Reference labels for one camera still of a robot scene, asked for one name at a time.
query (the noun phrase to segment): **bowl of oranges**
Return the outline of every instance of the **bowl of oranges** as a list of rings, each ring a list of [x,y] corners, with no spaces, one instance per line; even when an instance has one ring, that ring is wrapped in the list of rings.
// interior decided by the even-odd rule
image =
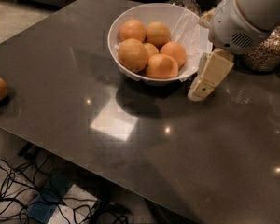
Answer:
[[[199,17],[172,4],[145,4],[122,13],[111,25],[108,48],[119,70],[149,85],[184,82],[210,53],[208,29]]]

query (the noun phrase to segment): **fruit bowl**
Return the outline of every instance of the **fruit bowl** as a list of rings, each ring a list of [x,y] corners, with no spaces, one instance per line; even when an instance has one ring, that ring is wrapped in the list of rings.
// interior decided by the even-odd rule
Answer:
[[[118,59],[120,44],[119,30],[121,25],[131,19],[140,20],[146,27],[154,21],[165,23],[171,31],[171,40],[181,43],[187,52],[187,61],[179,70],[178,76],[170,79],[154,79],[136,74],[123,65]],[[172,4],[153,3],[133,7],[123,12],[111,25],[108,33],[108,48],[120,72],[135,81],[144,81],[149,85],[163,86],[176,81],[184,82],[196,73],[200,58],[204,52],[212,51],[208,41],[208,29],[198,24],[199,17],[183,8]]]

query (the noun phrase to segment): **bowl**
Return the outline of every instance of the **bowl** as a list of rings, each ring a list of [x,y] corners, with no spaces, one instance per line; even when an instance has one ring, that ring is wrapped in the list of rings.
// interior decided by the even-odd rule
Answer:
[[[171,40],[180,42],[186,52],[187,61],[179,70],[178,76],[170,79],[154,79],[133,73],[118,60],[120,44],[119,30],[121,25],[131,19],[140,20],[146,27],[154,21],[165,23],[171,31]],[[166,3],[152,3],[133,7],[118,16],[108,33],[108,48],[120,72],[135,81],[144,81],[149,85],[163,86],[176,81],[184,82],[197,72],[203,53],[212,51],[212,43],[208,41],[208,29],[198,24],[199,17],[183,8]]]

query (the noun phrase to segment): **gray tabletop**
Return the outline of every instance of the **gray tabletop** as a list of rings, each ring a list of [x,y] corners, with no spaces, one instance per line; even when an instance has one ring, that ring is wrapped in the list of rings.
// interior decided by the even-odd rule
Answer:
[[[121,74],[107,48],[127,0],[77,0],[0,45],[0,127],[203,223],[280,223],[280,72],[240,65],[214,95]]]

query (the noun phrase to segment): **jar of nuts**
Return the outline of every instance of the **jar of nuts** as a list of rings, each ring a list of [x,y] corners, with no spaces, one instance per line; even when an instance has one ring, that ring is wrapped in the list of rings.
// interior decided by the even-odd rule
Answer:
[[[247,68],[255,72],[270,73],[277,68],[280,64],[280,25],[268,39],[240,58]]]

